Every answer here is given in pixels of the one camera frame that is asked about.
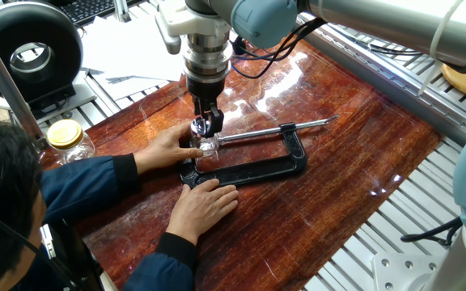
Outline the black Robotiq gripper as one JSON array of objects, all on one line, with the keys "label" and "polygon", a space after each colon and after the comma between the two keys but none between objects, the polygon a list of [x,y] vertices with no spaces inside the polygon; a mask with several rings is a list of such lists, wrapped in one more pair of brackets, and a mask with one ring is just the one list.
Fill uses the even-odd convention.
[{"label": "black Robotiq gripper", "polygon": [[186,77],[186,85],[192,96],[196,118],[202,118],[204,114],[205,137],[213,137],[221,132],[224,114],[218,109],[217,98],[224,89],[225,80],[205,83]]}]

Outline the person's right hand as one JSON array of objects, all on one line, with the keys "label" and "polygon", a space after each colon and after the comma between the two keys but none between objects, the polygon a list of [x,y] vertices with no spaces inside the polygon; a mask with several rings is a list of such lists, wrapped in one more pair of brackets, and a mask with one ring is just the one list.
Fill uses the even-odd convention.
[{"label": "person's right hand", "polygon": [[202,234],[235,209],[238,197],[236,186],[220,187],[218,179],[205,181],[193,189],[184,185],[166,232],[196,246]]}]

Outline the person's left hand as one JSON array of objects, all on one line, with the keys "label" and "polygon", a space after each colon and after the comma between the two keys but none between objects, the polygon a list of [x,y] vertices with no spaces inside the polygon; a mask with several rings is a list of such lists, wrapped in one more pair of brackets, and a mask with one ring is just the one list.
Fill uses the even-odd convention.
[{"label": "person's left hand", "polygon": [[138,174],[169,167],[188,158],[200,158],[203,151],[198,148],[182,148],[180,140],[190,134],[191,121],[161,131],[143,150],[133,154]]}]

